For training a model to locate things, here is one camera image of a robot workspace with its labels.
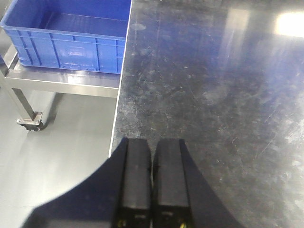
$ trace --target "floor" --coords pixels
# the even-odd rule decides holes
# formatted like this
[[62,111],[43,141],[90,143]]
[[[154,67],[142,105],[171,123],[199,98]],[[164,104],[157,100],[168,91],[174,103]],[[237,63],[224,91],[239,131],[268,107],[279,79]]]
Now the floor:
[[28,132],[0,88],[0,227],[79,184],[107,158],[116,99],[25,91],[47,127]]

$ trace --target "blue plastic crate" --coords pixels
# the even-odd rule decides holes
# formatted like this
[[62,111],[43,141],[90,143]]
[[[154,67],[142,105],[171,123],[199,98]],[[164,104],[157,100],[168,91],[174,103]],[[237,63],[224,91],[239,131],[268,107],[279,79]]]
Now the blue plastic crate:
[[21,64],[120,73],[131,0],[13,0],[0,25]]

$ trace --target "metal frame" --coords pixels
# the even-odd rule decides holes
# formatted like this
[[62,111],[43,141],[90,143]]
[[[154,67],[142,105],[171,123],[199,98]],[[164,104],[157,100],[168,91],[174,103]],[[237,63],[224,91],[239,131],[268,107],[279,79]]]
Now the metal frame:
[[20,64],[13,45],[3,58],[0,56],[0,86],[18,109],[17,123],[28,130],[41,129],[37,126],[42,125],[42,112],[33,111],[22,89],[117,98],[119,80],[117,74],[25,67]]

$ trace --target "cart leg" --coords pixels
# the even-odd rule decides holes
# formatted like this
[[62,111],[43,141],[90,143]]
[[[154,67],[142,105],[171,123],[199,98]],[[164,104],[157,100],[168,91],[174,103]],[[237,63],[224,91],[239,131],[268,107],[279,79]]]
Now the cart leg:
[[8,85],[5,81],[7,72],[8,68],[0,56],[0,86],[6,90],[19,111],[21,118],[17,120],[17,124],[24,126],[29,131],[40,131],[43,127],[41,122],[42,113],[33,111],[21,89],[11,88]]

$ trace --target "caster wheel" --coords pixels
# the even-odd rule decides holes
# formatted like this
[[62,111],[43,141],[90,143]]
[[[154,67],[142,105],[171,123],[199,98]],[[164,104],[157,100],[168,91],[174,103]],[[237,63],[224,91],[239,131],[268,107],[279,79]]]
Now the caster wheel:
[[40,122],[39,125],[29,125],[29,124],[23,124],[22,126],[24,126],[28,131],[31,132],[40,132],[41,130],[43,130],[43,123]]

